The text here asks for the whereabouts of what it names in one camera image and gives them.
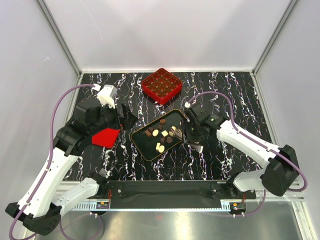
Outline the dark teardrop chocolate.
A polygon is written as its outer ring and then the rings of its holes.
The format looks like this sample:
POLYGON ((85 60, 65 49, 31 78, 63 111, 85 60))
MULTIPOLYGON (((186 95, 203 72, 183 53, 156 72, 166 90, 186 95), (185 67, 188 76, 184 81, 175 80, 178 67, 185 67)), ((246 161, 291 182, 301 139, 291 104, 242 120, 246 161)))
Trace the dark teardrop chocolate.
POLYGON ((166 142, 168 144, 171 144, 173 142, 173 139, 169 136, 169 137, 166 138, 166 142))

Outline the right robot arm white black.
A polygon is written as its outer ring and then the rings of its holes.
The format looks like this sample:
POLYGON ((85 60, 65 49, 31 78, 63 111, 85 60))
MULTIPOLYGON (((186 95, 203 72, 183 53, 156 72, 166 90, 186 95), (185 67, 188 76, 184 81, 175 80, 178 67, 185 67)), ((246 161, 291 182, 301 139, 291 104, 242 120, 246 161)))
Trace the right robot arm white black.
POLYGON ((229 178, 225 187, 230 197, 239 198, 249 190, 266 190, 282 197, 299 176, 296 151, 290 145, 279 147, 264 141, 239 127, 224 113, 210 113, 199 104, 185 103, 184 114, 181 128, 172 128, 174 137, 182 143, 201 153, 206 140, 219 140, 260 165, 260 170, 237 172, 229 178))

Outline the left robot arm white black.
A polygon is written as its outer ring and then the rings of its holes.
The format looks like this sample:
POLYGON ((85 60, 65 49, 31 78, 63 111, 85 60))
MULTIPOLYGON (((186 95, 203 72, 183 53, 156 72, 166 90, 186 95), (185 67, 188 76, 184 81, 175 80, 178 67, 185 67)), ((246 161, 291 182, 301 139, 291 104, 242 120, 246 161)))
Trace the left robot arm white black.
POLYGON ((121 106, 123 114, 100 103, 80 103, 75 107, 66 125, 57 131, 48 159, 31 188, 21 200, 6 207, 14 224, 20 221, 29 231, 46 236, 78 203, 90 197, 103 198, 108 193, 106 178, 91 173, 78 185, 55 196, 67 171, 92 144, 93 136, 106 129, 130 130, 138 121, 127 104, 121 106))

